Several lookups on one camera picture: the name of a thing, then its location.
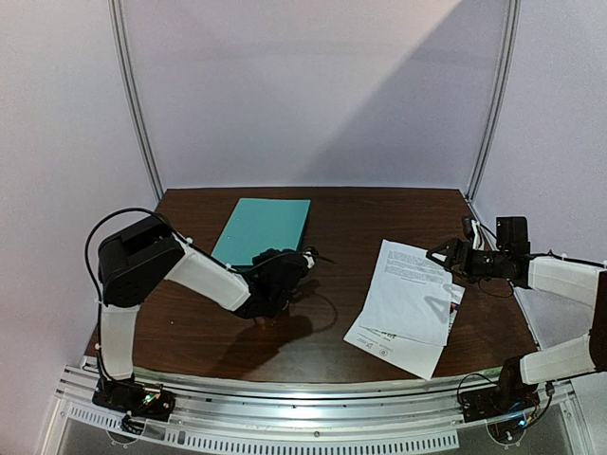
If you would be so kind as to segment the aluminium wall post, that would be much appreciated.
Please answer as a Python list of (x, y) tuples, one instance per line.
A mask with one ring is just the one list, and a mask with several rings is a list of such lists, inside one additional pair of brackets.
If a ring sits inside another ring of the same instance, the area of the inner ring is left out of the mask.
[(465, 199), (470, 205), (474, 204), (474, 200), (479, 192), (483, 175), (487, 167), (492, 142), (498, 129), (499, 117), (506, 97), (507, 82), (512, 66), (520, 14), (521, 1), (508, 1), (504, 33), (487, 113), (487, 122), (482, 134), (480, 149), (465, 192)]
[(132, 120), (144, 170), (147, 174), (154, 198), (159, 203), (164, 195), (164, 188), (139, 98), (138, 85), (128, 41), (123, 2), (120, 0), (109, 0), (108, 9), (128, 111)]

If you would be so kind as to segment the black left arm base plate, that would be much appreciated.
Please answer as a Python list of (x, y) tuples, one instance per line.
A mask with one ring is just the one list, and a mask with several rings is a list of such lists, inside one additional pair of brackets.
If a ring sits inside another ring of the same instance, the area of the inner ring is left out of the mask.
[(175, 409), (176, 396), (162, 385), (102, 378), (94, 391), (92, 403), (131, 417), (167, 422)]

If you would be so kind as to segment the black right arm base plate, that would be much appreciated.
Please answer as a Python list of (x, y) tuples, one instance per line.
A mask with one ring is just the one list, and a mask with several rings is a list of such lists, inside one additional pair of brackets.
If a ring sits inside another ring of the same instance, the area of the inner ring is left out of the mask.
[(458, 391), (456, 398), (465, 423), (513, 416), (540, 404), (537, 384), (523, 384), (514, 389), (491, 385), (480, 389)]

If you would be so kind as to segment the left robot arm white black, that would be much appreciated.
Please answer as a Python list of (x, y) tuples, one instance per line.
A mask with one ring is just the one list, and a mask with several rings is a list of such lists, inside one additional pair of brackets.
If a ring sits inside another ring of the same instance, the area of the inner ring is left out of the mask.
[(281, 313), (314, 267), (317, 252), (268, 249), (248, 267), (222, 264), (193, 245), (164, 219), (148, 216), (98, 246), (101, 287), (99, 362), (105, 397), (121, 411), (141, 401), (133, 375), (133, 347), (140, 306), (163, 281), (175, 282), (241, 319)]

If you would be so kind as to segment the teal file folder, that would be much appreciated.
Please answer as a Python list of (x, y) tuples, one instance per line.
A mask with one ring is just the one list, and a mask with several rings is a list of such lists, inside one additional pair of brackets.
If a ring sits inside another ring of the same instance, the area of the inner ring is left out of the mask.
[(211, 255), (223, 264), (246, 266), (271, 248), (297, 250), (310, 206), (309, 199), (240, 198)]

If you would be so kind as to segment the colourful printed brochure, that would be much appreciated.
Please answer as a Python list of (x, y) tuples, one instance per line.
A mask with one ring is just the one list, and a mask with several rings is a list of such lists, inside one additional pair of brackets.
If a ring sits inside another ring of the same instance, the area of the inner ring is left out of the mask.
[[(464, 292), (464, 287), (458, 284), (451, 285), (448, 338)], [(344, 336), (343, 340), (345, 342), (420, 378), (425, 380), (432, 378), (438, 360), (447, 344), (435, 346), (365, 328), (360, 324), (359, 316), (360, 314)]]

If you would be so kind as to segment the right aluminium wall post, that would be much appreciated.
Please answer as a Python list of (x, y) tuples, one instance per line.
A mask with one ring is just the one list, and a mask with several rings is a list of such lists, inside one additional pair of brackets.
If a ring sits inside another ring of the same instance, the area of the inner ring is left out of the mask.
[(512, 66), (520, 14), (521, 1), (508, 1), (504, 33), (487, 113), (487, 122), (482, 134), (480, 149), (465, 192), (465, 199), (470, 205), (474, 204), (474, 200), (479, 192), (483, 175), (487, 167), (492, 142), (498, 129), (499, 117), (506, 97), (507, 82)]

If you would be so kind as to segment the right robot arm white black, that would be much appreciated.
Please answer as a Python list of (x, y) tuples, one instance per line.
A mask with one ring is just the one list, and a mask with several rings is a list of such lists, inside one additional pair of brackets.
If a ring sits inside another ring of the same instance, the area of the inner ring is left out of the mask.
[(496, 219), (496, 247), (483, 248), (481, 223), (462, 218), (465, 240), (452, 238), (429, 249), (426, 258), (458, 278), (478, 283), (504, 279), (514, 287), (543, 291), (594, 310), (586, 335), (528, 355), (508, 359), (497, 385), (478, 396), (465, 393), (463, 406), (483, 416), (491, 410), (510, 413), (531, 401), (542, 382), (606, 370), (606, 266), (552, 252), (533, 254), (523, 216)]

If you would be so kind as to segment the aluminium front rail frame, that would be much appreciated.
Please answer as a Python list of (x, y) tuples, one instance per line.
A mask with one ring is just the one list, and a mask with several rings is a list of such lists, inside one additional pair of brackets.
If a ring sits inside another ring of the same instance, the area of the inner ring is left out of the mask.
[(527, 427), (524, 410), (469, 422), (460, 402), (495, 372), (350, 384), (249, 382), (137, 369), (176, 396), (167, 422), (139, 435), (92, 402), (91, 358), (66, 367), (43, 442), (45, 454), (590, 454), (572, 385), (558, 382)]

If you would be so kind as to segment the left aluminium wall post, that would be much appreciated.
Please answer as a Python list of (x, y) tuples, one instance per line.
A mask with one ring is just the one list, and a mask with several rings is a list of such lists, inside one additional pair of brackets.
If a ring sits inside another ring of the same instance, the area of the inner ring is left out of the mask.
[(120, 0), (109, 0), (108, 9), (128, 111), (132, 120), (144, 170), (147, 174), (154, 198), (159, 203), (164, 195), (164, 188), (139, 98), (138, 85), (128, 41), (123, 2)]

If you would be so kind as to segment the white printed text sheets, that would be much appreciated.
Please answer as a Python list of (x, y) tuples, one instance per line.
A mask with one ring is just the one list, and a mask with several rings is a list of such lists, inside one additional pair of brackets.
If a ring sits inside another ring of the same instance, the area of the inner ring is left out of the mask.
[(447, 344), (451, 273), (424, 249), (383, 240), (360, 324), (422, 343)]

